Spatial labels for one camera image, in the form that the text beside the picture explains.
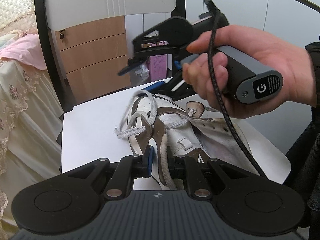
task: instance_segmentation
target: grey base plate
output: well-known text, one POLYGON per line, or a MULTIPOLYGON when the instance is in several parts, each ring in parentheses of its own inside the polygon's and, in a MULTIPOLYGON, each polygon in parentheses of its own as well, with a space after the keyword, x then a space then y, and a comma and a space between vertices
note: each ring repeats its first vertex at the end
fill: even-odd
POLYGON ((227 225, 206 201, 186 191, 136 191, 124 200, 109 201, 100 214, 77 231, 40 236, 20 230, 12 240, 301 240, 296 232, 260 237, 227 225))

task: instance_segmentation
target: screw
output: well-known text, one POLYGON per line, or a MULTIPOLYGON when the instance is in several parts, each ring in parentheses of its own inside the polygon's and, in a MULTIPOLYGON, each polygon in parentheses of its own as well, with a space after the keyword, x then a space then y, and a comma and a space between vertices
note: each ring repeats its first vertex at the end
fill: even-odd
POLYGON ((109 189, 107 191, 107 196, 109 197, 119 197, 121 196, 121 194, 122 194, 122 191, 117 188, 109 189))
POLYGON ((208 197, 211 194, 211 192, 207 189, 201 188, 195 191, 195 195, 197 197, 208 197))

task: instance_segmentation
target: bed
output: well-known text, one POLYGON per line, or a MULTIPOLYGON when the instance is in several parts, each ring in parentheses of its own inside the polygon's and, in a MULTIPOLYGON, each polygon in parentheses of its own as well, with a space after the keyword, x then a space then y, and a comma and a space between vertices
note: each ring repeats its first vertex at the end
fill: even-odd
POLYGON ((0 239, 17 231, 14 196, 59 174, 63 114, 46 69, 33 0, 0 0, 0 239))

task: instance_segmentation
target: lock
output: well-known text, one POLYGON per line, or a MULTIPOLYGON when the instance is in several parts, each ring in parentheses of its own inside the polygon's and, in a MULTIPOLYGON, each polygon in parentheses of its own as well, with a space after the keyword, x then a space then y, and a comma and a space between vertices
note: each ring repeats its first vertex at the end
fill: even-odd
POLYGON ((64 32, 65 30, 61 30, 61 31, 59 31, 60 32, 60 35, 59 35, 59 37, 60 37, 60 39, 61 40, 63 40, 64 39, 64 34, 62 33, 62 32, 64 32))

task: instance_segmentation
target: human hand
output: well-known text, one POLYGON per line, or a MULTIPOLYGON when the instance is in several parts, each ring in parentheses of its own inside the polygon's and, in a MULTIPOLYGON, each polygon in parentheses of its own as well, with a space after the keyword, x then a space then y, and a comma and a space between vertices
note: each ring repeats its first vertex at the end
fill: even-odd
MULTIPOLYGON (((203 53, 208 50, 211 32, 203 33, 191 43, 187 50, 203 53)), ((229 45, 268 65, 282 74, 283 87, 272 99, 244 105, 235 99, 222 95, 230 116, 248 118, 253 115, 271 112, 286 101, 316 106, 316 82, 313 65, 308 52, 276 36, 250 27, 229 25, 217 30, 215 46, 229 45)), ((219 90, 227 86, 227 56, 222 52, 213 56, 213 67, 219 90)), ((195 92, 215 109, 220 109, 213 91, 208 68, 208 55, 203 53, 191 64, 183 65, 183 79, 191 84, 195 92)))

